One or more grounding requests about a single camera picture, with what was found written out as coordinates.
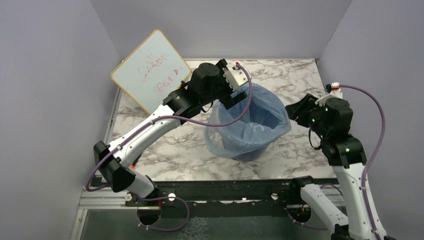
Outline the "light blue trash bag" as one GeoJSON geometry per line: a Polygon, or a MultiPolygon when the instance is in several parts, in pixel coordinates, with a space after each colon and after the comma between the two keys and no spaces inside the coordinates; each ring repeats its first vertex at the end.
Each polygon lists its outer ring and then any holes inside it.
{"type": "Polygon", "coordinates": [[[231,158],[270,145],[292,129],[283,102],[273,92],[254,83],[252,100],[230,109],[221,103],[212,108],[204,138],[209,152],[231,158]]]}

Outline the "blue plastic trash bin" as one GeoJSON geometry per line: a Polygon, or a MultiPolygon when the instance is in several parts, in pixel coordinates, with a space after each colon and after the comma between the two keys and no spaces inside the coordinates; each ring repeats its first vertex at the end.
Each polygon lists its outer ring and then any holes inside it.
{"type": "Polygon", "coordinates": [[[231,157],[232,160],[241,161],[241,162],[251,162],[263,155],[263,153],[266,151],[269,145],[265,145],[261,148],[258,148],[256,150],[252,150],[249,152],[245,152],[242,154],[239,154],[237,156],[231,157]]]}

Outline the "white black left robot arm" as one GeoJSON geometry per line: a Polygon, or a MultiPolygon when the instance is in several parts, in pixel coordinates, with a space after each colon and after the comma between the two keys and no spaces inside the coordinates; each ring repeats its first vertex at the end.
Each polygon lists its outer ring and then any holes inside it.
{"type": "Polygon", "coordinates": [[[219,101],[230,109],[244,99],[250,102],[252,97],[252,78],[239,63],[232,68],[225,59],[216,64],[201,63],[190,80],[181,82],[142,123],[119,139],[110,143],[100,140],[93,146],[95,168],[86,190],[110,187],[115,193],[129,191],[137,194],[144,205],[152,205],[157,200],[157,186],[150,177],[134,170],[134,161],[162,136],[186,122],[207,127],[227,125],[194,120],[205,105],[219,101]]]}

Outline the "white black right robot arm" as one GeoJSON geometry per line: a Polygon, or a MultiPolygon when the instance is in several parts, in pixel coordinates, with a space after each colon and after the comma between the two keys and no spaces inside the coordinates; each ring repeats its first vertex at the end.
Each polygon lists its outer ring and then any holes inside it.
{"type": "Polygon", "coordinates": [[[389,240],[374,205],[368,178],[364,175],[366,155],[362,143],[349,131],[353,110],[348,101],[330,97],[323,105],[306,94],[285,107],[290,120],[310,129],[320,138],[320,149],[339,183],[346,209],[343,214],[328,199],[311,176],[292,180],[289,199],[305,202],[331,232],[332,240],[389,240]]]}

